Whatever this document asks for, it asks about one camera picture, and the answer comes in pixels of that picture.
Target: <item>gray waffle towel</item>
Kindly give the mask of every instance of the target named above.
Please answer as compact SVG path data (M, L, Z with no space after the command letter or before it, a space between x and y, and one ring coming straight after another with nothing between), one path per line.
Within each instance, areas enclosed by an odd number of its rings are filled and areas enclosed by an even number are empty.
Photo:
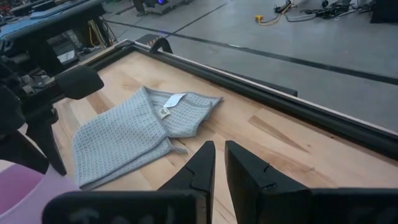
M76 183L83 190L93 189L170 151L184 152L169 138L195 136L221 98L186 92L161 119L158 111L172 95L142 87L84 124L73 137Z

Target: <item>pink object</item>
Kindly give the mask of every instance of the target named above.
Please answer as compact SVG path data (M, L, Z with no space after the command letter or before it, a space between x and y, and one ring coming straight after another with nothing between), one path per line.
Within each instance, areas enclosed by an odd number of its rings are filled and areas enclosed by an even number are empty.
M14 164L0 172L0 224L40 224L51 199L76 190L80 189L52 166L43 175Z

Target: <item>gray floor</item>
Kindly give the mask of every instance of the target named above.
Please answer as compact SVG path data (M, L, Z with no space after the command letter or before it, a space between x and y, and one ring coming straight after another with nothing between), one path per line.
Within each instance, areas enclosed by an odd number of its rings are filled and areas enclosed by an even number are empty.
M274 5L283 3L284 0L194 0L163 16L136 17L135 9L115 14L131 6L128 0L122 0L105 5L105 18L135 26L109 23L118 39L136 40L145 34L168 36L177 55L293 88L303 99L397 131L396 85L214 44L398 77L397 25L370 24L369 14L357 13L338 20L294 23L281 18L269 27L254 22L254 15L258 14L264 15L264 20L273 18ZM289 16L301 15L301 9L320 7L320 0L295 3L297 8L291 9Z

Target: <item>wooden tabletop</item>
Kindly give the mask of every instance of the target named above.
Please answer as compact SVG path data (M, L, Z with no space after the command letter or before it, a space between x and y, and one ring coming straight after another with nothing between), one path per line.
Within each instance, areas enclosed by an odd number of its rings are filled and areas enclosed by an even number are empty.
M216 146L213 223L236 223L224 166L226 140L236 141L308 187L398 187L396 161L140 53L123 57L99 74L105 83L100 91L55 105L60 119L53 125L54 135L71 176L71 141L76 130L141 86L222 96L223 101L200 125L195 138L172 140L187 154L172 152L98 190L158 189L208 140Z

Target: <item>towel label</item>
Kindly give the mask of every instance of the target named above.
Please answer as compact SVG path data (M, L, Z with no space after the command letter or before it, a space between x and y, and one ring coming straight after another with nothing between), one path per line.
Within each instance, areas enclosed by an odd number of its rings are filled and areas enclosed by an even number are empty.
M161 119L163 119L171 114L169 109L167 109L167 108L161 108L157 113L159 114Z
M170 96L169 100L167 100L167 102L163 105L163 107L170 108L170 107L177 105L179 103L179 101L181 100L181 98L183 96L185 96L185 94L186 93L179 93L179 94L174 94L174 95Z

